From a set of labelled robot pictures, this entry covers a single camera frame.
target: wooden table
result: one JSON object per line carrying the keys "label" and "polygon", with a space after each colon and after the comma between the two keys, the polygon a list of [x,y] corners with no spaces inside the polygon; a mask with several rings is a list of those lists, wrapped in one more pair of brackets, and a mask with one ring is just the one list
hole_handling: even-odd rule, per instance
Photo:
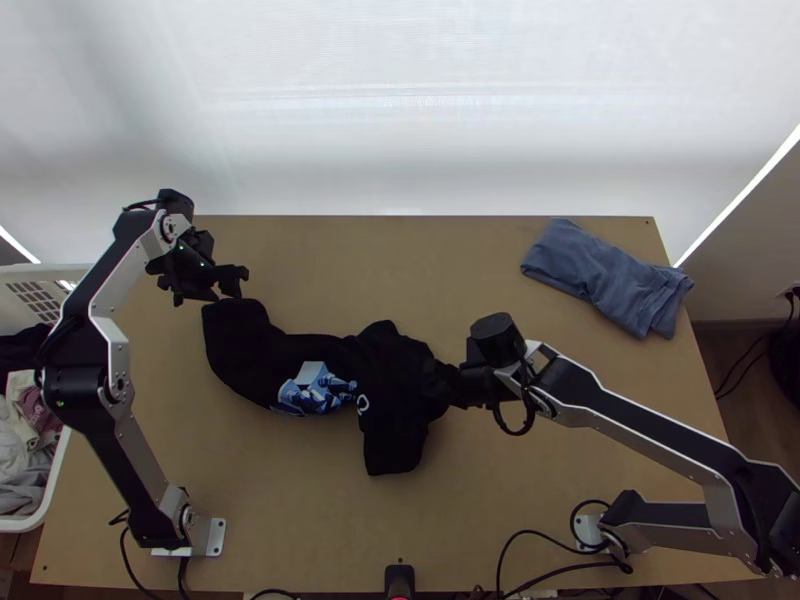
{"label": "wooden table", "polygon": [[[653,263],[667,257],[652,219],[582,218],[581,225]],[[520,274],[546,218],[202,217],[214,258],[250,268],[244,287],[289,332],[357,333],[391,318],[442,360],[464,359],[470,324],[508,311],[523,335],[590,366],[610,389],[723,437],[719,412],[685,312],[672,341],[632,338],[588,304]],[[194,504],[228,519],[223,556],[193,560],[195,590],[378,591],[402,558],[420,590],[493,587],[497,555],[522,528],[570,538],[567,517],[586,498],[625,488],[697,501],[691,482],[590,430],[537,420],[504,435],[483,410],[450,409],[431,427],[412,473],[371,478],[353,410],[292,419],[232,393],[206,362],[200,304],[172,307],[140,282],[118,323],[130,337],[134,410],[156,456]],[[83,438],[74,435],[33,571],[36,582],[130,587],[106,521],[124,507]],[[134,571],[174,588],[177,561],[129,543]],[[578,562],[520,539],[506,589]],[[746,579],[738,561],[653,549],[636,571],[563,575],[545,587],[609,587]]]}

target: floor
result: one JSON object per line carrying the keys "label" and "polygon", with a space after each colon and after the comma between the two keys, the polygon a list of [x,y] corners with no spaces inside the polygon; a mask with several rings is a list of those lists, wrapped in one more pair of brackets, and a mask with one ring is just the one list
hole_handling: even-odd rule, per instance
{"label": "floor", "polygon": [[[716,386],[731,364],[750,343],[764,333],[763,327],[731,328],[709,325],[696,328],[700,351],[712,385]],[[730,441],[751,458],[782,464],[800,481],[800,410],[794,408],[772,380],[765,360],[750,370],[736,391],[720,401]],[[800,597],[800,582],[788,579],[755,580],[707,586],[720,600],[791,600]],[[645,598],[658,598],[659,590]],[[706,598],[691,586],[674,588],[689,600]],[[164,600],[179,600],[177,593],[159,592]],[[628,590],[620,598],[639,598],[638,591]],[[9,600],[134,600],[136,591],[34,586],[24,574],[15,577]],[[240,600],[239,594],[193,593],[193,600]]]}

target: blue graphic print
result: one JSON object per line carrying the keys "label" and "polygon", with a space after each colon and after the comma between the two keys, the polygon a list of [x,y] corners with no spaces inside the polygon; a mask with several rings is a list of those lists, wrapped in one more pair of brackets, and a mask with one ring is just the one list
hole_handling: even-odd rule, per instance
{"label": "blue graphic print", "polygon": [[357,389],[358,382],[339,379],[324,362],[306,361],[278,390],[278,404],[271,409],[297,417],[324,415],[355,402]]}

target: light strip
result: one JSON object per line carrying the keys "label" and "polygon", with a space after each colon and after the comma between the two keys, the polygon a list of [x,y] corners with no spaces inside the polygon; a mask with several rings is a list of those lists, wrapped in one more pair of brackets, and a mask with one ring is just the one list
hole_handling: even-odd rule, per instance
{"label": "light strip", "polygon": [[719,227],[720,223],[722,223],[725,219],[727,219],[728,216],[736,209],[736,207],[739,206],[742,203],[742,201],[744,201],[744,199],[750,195],[750,192],[752,192],[753,189],[755,189],[755,187],[759,183],[761,183],[761,180],[763,180],[764,177],[766,177],[767,174],[777,166],[777,164],[783,159],[784,156],[786,156],[789,150],[791,150],[794,147],[794,145],[797,144],[798,141],[800,141],[800,125],[795,127],[794,131],[790,133],[789,137],[787,137],[784,140],[784,142],[780,145],[775,154],[773,154],[772,157],[767,161],[767,163],[763,167],[761,167],[761,170],[756,174],[756,176],[750,180],[750,183],[744,186],[744,189],[741,192],[739,192],[739,194],[733,199],[733,201],[730,204],[728,204],[728,206],[726,206],[725,209],[721,213],[719,213],[719,215],[717,215],[716,219],[711,221],[711,225],[706,227],[705,231],[703,231],[703,233],[700,234],[700,237],[698,237],[694,242],[692,242],[692,245],[689,246],[689,248],[686,250],[686,252],[683,253],[683,256],[681,256],[678,259],[678,261],[675,263],[674,266],[680,267],[683,263],[686,262],[686,260],[692,255],[692,253],[695,250],[697,250],[697,248],[699,248],[700,245],[706,241],[708,236],[710,236],[713,233],[713,231],[717,227]]}
{"label": "light strip", "polygon": [[0,227],[0,237],[3,238],[5,241],[7,241],[14,248],[14,250],[16,250],[17,252],[22,254],[22,256],[27,258],[33,264],[35,264],[35,265],[42,264],[42,261],[40,261],[33,254],[28,252],[28,249],[25,248],[25,246],[23,246],[17,240],[15,240],[14,237],[10,233],[8,233],[5,229],[3,229],[2,227]]}

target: laundry basket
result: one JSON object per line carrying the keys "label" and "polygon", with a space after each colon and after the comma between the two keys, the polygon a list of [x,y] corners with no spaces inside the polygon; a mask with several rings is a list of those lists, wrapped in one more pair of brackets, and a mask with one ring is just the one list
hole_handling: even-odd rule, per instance
{"label": "laundry basket", "polygon": [[[14,334],[37,323],[55,325],[61,304],[74,282],[83,277],[90,266],[22,264],[0,267],[0,335]],[[0,532],[22,533],[44,522],[70,434],[70,428],[64,427],[39,508],[30,515],[0,515]]]}

